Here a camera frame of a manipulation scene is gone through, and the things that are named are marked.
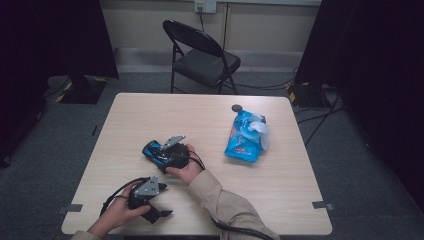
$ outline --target person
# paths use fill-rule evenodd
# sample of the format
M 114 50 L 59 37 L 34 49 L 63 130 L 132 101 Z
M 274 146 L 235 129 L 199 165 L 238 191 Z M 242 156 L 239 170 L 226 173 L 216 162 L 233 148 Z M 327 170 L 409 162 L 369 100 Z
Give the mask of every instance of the person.
M 207 169 L 202 169 L 198 164 L 199 157 L 191 144 L 186 144 L 190 152 L 190 159 L 184 168 L 166 168 L 166 171 L 175 175 L 188 185 L 188 194 L 201 208 L 209 211 L 213 221 L 218 224 L 233 228 L 244 228 L 265 234 L 272 239 L 280 239 L 278 234 L 270 230 L 262 222 L 259 214 L 252 204 L 245 198 L 224 190 L 221 183 Z M 145 205 L 137 209 L 127 207 L 127 198 L 132 187 L 126 187 L 120 196 L 115 198 L 106 212 L 86 231 L 77 231 L 72 240 L 101 240 L 111 230 L 124 225 L 134 217 L 147 213 L 150 206 Z M 220 230 L 221 240 L 248 240 L 258 239 L 257 237 L 244 233 Z

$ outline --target wooden table top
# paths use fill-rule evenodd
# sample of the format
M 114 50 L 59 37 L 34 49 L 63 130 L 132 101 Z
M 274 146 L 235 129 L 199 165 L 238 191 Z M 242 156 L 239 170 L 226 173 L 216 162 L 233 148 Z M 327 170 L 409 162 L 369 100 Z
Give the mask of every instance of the wooden table top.
M 232 105 L 264 115 L 270 147 L 255 163 L 225 156 L 232 122 Z M 206 210 L 188 196 L 187 186 L 162 174 L 145 159 L 143 147 L 151 140 L 163 144 L 170 136 L 186 135 L 224 189 L 255 206 L 267 227 L 280 235 L 327 235 L 332 226 L 322 201 L 290 102 L 284 97 L 118 94 L 100 133 L 72 204 L 81 212 L 68 212 L 65 234 L 87 230 L 98 218 L 103 202 L 125 183 L 155 176 L 166 191 L 151 200 L 158 210 L 173 213 L 150 224 L 131 220 L 111 233 L 121 235 L 218 235 Z

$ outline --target blue object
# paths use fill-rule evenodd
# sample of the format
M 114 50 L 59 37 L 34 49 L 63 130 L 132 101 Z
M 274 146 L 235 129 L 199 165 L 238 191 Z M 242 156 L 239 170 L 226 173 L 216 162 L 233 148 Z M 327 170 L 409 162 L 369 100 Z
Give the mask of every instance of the blue object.
M 256 162 L 262 152 L 261 133 L 249 130 L 253 121 L 266 123 L 264 116 L 258 116 L 248 111 L 238 112 L 231 128 L 225 155 L 248 162 Z

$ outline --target plastic packaging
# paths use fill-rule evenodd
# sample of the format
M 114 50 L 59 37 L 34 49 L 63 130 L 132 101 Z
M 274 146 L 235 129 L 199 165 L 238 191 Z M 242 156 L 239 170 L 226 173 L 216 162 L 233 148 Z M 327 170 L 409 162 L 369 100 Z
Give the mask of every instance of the plastic packaging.
M 225 155 L 248 162 L 256 162 L 262 149 L 269 147 L 265 116 L 245 110 L 237 113 L 231 128 Z

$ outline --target beige sleeve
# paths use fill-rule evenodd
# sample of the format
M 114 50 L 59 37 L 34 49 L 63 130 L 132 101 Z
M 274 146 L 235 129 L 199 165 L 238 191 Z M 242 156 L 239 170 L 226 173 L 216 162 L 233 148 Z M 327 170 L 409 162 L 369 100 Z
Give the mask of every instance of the beige sleeve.
M 273 239 L 280 237 L 268 229 L 250 202 L 232 192 L 222 189 L 222 185 L 205 170 L 190 184 L 189 195 L 202 208 L 209 211 L 218 223 L 239 228 L 248 228 L 264 233 Z M 257 239 L 249 235 L 221 230 L 221 240 Z
M 96 235 L 84 231 L 77 231 L 71 240 L 102 240 Z

